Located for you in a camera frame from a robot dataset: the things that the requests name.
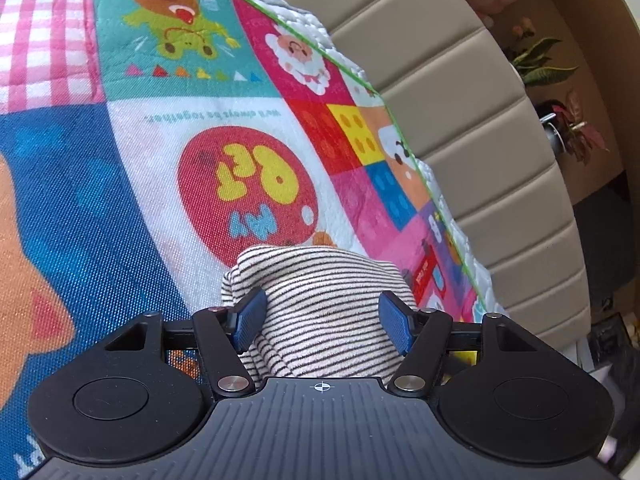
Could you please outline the striped beige knit garment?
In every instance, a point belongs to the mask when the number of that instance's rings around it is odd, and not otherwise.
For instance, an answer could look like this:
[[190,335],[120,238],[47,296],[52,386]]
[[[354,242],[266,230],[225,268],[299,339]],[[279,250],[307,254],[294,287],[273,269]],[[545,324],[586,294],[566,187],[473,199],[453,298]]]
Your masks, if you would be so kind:
[[376,377],[389,382],[402,361],[378,318],[378,298],[416,300],[393,263],[329,246],[258,245],[224,274],[232,307],[251,289],[267,297],[262,331],[240,356],[255,384],[271,377]]

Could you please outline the colourful patchwork cartoon blanket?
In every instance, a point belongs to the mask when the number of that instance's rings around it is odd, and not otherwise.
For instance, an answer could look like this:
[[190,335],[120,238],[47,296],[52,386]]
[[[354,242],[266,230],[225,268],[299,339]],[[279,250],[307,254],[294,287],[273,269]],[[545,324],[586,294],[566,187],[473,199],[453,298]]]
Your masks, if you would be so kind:
[[476,321],[488,272],[363,72],[272,0],[1,0],[1,474],[37,385],[142,312],[225,304],[256,245],[385,262]]

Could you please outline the red leafy potted plant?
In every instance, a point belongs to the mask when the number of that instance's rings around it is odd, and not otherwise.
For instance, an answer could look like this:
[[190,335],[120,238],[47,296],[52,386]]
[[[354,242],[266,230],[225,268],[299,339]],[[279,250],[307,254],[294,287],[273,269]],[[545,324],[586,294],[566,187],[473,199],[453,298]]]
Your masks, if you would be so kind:
[[585,109],[576,90],[570,89],[563,101],[547,100],[535,106],[554,154],[567,154],[588,165],[594,150],[607,152],[600,131],[586,121]]

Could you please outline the beige padded headboard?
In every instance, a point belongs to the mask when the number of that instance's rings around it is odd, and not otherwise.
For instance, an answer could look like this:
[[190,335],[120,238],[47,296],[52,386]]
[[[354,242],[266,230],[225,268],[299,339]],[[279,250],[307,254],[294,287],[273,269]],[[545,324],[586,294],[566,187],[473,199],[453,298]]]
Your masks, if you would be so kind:
[[565,350],[590,329],[588,282],[574,212],[533,104],[489,30],[451,60],[477,99],[459,133],[428,142],[424,160],[447,178],[442,192],[498,303],[550,346]]

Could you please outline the green leafy potted plant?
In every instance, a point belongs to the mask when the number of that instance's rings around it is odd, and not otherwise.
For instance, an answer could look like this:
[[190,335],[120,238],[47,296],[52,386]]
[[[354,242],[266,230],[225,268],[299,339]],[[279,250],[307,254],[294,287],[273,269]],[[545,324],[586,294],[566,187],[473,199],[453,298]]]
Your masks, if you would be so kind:
[[578,66],[561,67],[552,64],[550,51],[561,39],[544,37],[529,47],[521,46],[518,38],[510,47],[502,49],[506,59],[520,76],[526,88],[547,87],[562,84],[578,71]]

